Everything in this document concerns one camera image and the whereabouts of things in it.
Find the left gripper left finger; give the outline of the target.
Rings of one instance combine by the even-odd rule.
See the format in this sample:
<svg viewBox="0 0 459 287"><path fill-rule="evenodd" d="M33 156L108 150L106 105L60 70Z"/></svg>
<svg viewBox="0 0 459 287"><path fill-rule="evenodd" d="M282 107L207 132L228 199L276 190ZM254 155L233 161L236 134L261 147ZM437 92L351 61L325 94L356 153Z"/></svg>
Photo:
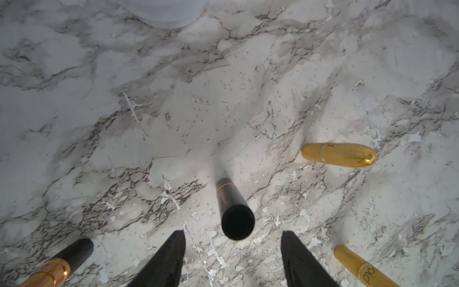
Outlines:
<svg viewBox="0 0 459 287"><path fill-rule="evenodd" d="M128 287L177 287L185 248L184 231L174 231Z"/></svg>

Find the white potted artificial plant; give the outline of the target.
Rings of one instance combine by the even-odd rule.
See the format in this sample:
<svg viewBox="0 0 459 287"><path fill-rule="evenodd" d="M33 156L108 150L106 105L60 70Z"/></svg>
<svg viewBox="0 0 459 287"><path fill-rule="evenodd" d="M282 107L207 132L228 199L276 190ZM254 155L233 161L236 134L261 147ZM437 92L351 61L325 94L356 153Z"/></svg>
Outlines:
<svg viewBox="0 0 459 287"><path fill-rule="evenodd" d="M147 25L161 29L178 29L197 20L209 2L209 0L122 0L120 4Z"/></svg>

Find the black lipstick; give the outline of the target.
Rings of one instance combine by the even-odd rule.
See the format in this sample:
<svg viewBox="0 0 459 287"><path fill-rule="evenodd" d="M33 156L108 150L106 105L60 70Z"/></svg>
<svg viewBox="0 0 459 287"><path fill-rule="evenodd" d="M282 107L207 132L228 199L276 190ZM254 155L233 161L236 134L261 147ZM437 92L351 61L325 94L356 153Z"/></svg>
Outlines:
<svg viewBox="0 0 459 287"><path fill-rule="evenodd" d="M255 227L252 210L231 179L220 179L216 189L224 234L231 240L246 239Z"/></svg>
<svg viewBox="0 0 459 287"><path fill-rule="evenodd" d="M59 287L92 255L90 239L78 239L34 271L20 287Z"/></svg>

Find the gold lipstick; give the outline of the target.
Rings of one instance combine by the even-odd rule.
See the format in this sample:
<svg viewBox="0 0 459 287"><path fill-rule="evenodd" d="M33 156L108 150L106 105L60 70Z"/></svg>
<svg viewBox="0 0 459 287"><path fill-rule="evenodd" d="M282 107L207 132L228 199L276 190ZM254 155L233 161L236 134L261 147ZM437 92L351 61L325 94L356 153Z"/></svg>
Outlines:
<svg viewBox="0 0 459 287"><path fill-rule="evenodd" d="M335 247L335 258L366 287L399 287L372 264L358 256L344 245Z"/></svg>
<svg viewBox="0 0 459 287"><path fill-rule="evenodd" d="M368 167L377 161L374 149L359 143L306 143L301 154L306 160L352 168Z"/></svg>

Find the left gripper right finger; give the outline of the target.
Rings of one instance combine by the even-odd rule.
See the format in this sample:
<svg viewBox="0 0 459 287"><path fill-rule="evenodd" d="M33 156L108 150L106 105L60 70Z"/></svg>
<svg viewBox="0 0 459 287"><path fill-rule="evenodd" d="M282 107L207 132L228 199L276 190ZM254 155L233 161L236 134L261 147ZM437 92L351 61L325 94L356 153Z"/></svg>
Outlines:
<svg viewBox="0 0 459 287"><path fill-rule="evenodd" d="M288 287L339 287L292 231L284 231L281 253Z"/></svg>

